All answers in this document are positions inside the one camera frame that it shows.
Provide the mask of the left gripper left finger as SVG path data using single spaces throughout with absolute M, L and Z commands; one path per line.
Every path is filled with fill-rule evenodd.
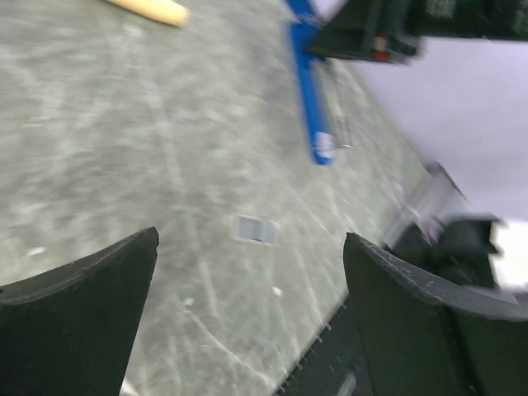
M 1 288 L 3 395 L 117 395 L 157 261 L 142 229 Z

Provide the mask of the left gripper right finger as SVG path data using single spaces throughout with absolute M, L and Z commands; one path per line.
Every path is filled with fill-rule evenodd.
M 376 395 L 525 395 L 527 307 L 455 285 L 349 233 L 346 283 Z

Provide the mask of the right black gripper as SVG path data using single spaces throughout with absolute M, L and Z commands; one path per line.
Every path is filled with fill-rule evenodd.
M 346 1 L 309 38 L 318 56 L 404 64 L 416 57 L 420 37 L 406 27 L 411 1 Z

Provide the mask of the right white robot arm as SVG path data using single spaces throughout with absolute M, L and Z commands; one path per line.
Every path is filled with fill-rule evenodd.
M 306 50 L 333 59 L 404 63 L 424 37 L 526 41 L 527 2 L 347 1 Z

